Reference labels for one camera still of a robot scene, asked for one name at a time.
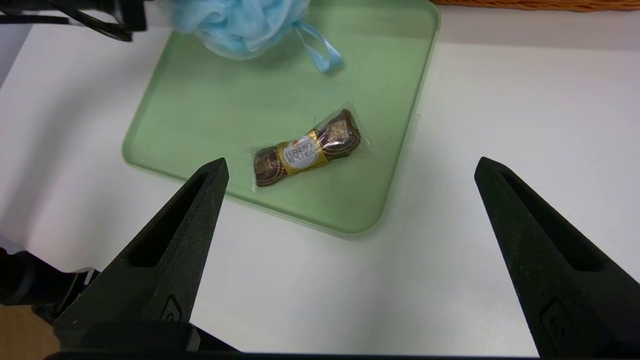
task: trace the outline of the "plastic wrapper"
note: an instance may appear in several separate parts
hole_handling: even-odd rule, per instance
[[[346,104],[301,138],[258,150],[253,155],[254,190],[371,150],[363,130],[353,106]]]

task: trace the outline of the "white table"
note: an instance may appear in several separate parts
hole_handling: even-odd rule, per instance
[[[177,190],[120,157],[168,34],[32,29],[0,89],[0,234],[100,269]],[[639,35],[640,13],[442,8],[380,228],[346,241],[226,201],[191,321],[245,351],[535,356],[475,165],[510,166],[640,279]]]

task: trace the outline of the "wooden floor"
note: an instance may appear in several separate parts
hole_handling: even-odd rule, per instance
[[[51,326],[30,306],[0,305],[0,359],[42,360],[59,349]]]

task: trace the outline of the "gold label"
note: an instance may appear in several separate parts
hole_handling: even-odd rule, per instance
[[[315,130],[293,142],[279,144],[278,156],[289,175],[329,164]]]

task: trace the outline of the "blue ribbon loop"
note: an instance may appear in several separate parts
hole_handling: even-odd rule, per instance
[[[342,55],[340,55],[338,50],[336,50],[322,35],[320,35],[320,32],[316,28],[303,21],[295,22],[293,24],[293,27],[300,36],[302,43],[305,45],[305,48],[307,48],[307,52],[309,53],[309,55],[311,55],[311,59],[314,61],[314,63],[316,63],[316,67],[318,68],[318,70],[320,70],[320,72],[322,72],[324,75],[328,75],[334,69],[342,66]],[[305,41],[305,38],[302,36],[301,31],[304,31],[314,38],[324,42],[328,56],[323,56],[313,47],[309,46]]]

